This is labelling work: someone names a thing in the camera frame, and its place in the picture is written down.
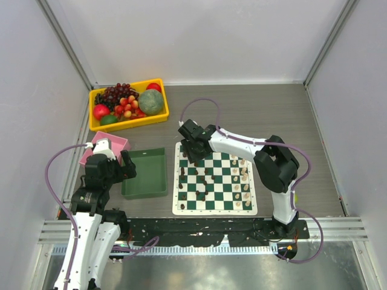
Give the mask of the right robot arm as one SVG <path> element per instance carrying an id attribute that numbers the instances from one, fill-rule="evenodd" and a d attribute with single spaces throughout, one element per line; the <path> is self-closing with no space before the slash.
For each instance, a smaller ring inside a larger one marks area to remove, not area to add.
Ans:
<path id="1" fill-rule="evenodd" d="M 203 128 L 191 119 L 180 121 L 178 132 L 183 136 L 183 152 L 191 164 L 214 152 L 228 153 L 253 163 L 261 183 L 272 194 L 275 234 L 287 238 L 295 232 L 299 213 L 295 210 L 291 189 L 299 163 L 281 138 L 275 135 L 266 140 L 249 138 L 213 124 Z"/>

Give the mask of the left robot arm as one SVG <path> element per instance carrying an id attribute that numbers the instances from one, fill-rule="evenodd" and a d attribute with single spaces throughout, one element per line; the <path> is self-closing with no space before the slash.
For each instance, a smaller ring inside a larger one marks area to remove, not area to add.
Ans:
<path id="1" fill-rule="evenodd" d="M 128 236 L 125 212 L 105 208 L 111 187 L 137 175 L 128 151 L 120 154 L 123 165 L 106 153 L 87 158 L 81 185 L 71 197 L 71 207 L 64 210 L 71 230 L 54 289 L 100 289 L 113 245 Z"/>

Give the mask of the green white chess board mat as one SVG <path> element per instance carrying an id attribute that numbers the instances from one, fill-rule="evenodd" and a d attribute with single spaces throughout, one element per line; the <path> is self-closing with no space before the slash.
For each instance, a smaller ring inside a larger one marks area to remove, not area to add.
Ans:
<path id="1" fill-rule="evenodd" d="M 174 157 L 174 215 L 258 214 L 250 161 L 214 152 L 197 163 L 190 163 L 180 142 L 175 145 Z"/>

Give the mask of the green plastic tray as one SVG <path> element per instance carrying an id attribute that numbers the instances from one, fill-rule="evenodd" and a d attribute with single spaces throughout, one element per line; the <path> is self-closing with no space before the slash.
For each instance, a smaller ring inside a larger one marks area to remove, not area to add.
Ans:
<path id="1" fill-rule="evenodd" d="M 130 151 L 137 176 L 122 182 L 121 194 L 127 200 L 167 196 L 165 148 Z"/>

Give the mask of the pink plastic box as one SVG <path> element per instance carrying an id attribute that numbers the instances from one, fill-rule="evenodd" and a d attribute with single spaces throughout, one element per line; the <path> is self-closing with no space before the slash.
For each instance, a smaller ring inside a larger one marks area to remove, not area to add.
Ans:
<path id="1" fill-rule="evenodd" d="M 118 136 L 115 136 L 115 135 L 111 135 L 111 134 L 108 134 L 108 133 L 104 133 L 104 132 L 101 132 L 101 131 L 98 131 L 96 132 L 95 136 L 93 137 L 93 139 L 91 140 L 91 142 L 93 144 L 95 144 L 98 140 L 101 140 L 101 139 L 104 139 L 104 138 L 107 138 L 110 140 L 111 142 L 111 145 L 110 145 L 110 148 L 111 150 L 113 151 L 114 155 L 117 157 L 118 159 L 118 162 L 120 165 L 122 165 L 122 156 L 121 156 L 121 151 L 123 150 L 127 150 L 129 151 L 131 149 L 131 145 L 129 143 L 129 141 L 125 138 L 122 138 L 122 137 L 118 137 Z M 79 164 L 82 166 L 82 167 L 85 167 L 85 163 L 86 163 L 86 159 L 92 155 L 92 150 L 91 149 L 87 149 L 80 161 L 79 161 Z"/>

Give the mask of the yellow plastic fruit bin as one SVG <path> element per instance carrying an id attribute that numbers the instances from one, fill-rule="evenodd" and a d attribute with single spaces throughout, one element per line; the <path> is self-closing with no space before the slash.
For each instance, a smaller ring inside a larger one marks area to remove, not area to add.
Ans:
<path id="1" fill-rule="evenodd" d="M 118 83 L 89 93 L 89 128 L 112 132 L 167 121 L 162 79 Z"/>

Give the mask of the green lime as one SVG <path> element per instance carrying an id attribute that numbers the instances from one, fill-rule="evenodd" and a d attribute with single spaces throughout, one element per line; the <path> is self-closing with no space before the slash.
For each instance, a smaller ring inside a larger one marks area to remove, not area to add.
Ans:
<path id="1" fill-rule="evenodd" d="M 118 122 L 118 118 L 115 115 L 105 115 L 100 119 L 101 126 L 107 126 Z"/>

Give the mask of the red yellow cherry bunch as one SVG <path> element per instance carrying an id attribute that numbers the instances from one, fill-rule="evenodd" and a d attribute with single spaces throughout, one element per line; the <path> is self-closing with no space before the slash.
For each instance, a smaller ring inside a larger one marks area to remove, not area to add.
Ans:
<path id="1" fill-rule="evenodd" d="M 146 114 L 139 108 L 138 100 L 133 95 L 130 95 L 127 98 L 121 98 L 119 104 L 114 108 L 113 115 L 115 115 L 119 121 L 136 120 L 146 117 Z"/>

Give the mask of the green melon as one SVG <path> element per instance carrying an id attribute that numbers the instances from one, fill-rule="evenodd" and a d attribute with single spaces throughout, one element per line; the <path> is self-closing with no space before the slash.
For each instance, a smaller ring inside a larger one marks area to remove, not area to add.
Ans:
<path id="1" fill-rule="evenodd" d="M 139 108 L 146 115 L 159 114 L 164 106 L 162 94 L 155 89 L 148 89 L 141 93 L 138 98 Z"/>

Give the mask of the red apple front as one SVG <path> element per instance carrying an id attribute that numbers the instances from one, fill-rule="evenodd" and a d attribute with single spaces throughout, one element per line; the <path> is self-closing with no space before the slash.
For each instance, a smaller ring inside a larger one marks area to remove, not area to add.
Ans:
<path id="1" fill-rule="evenodd" d="M 110 113 L 111 111 L 109 107 L 103 104 L 95 105 L 95 107 L 93 108 L 93 116 L 98 121 L 100 121 L 104 116 L 109 115 Z"/>

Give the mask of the red apple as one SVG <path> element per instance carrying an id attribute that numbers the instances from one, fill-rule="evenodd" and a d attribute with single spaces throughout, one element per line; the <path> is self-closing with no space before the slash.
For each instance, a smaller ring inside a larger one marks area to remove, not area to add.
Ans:
<path id="1" fill-rule="evenodd" d="M 98 121 L 100 121 L 104 116 L 109 115 L 110 113 L 111 111 L 109 107 L 103 104 L 95 105 L 95 107 L 93 108 L 93 116 Z"/>
<path id="2" fill-rule="evenodd" d="M 162 93 L 162 88 L 161 86 L 158 84 L 158 83 L 150 83 L 147 87 L 146 87 L 146 90 L 154 90 L 154 91 L 157 91 L 159 93 Z"/>

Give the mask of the red apple back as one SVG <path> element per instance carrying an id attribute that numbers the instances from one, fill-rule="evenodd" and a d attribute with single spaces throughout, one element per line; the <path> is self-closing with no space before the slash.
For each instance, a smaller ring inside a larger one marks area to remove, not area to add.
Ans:
<path id="1" fill-rule="evenodd" d="M 157 91 L 159 93 L 162 93 L 162 88 L 161 86 L 158 84 L 158 83 L 150 83 L 147 87 L 146 87 L 146 90 L 154 90 L 154 91 Z"/>

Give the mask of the dark purple grape bunch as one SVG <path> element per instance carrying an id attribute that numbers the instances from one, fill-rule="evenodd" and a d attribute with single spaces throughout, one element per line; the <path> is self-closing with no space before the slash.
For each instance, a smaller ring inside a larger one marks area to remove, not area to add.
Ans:
<path id="1" fill-rule="evenodd" d="M 94 98 L 94 105 L 105 105 L 111 112 L 120 104 L 122 98 L 134 97 L 136 100 L 139 93 L 129 83 L 117 83 L 115 86 L 105 88 L 97 93 Z"/>

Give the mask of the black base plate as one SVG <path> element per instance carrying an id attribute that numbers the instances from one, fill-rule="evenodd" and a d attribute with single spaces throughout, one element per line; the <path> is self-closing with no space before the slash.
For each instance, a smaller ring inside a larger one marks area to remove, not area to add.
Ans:
<path id="1" fill-rule="evenodd" d="M 120 235 L 124 243 L 142 246 L 153 237 L 159 237 L 158 247 L 218 247 L 228 238 L 231 247 L 268 245 L 293 239 L 309 239 L 307 223 L 296 221 L 287 234 L 271 219 L 253 218 L 136 218 L 128 221 L 129 228 Z"/>

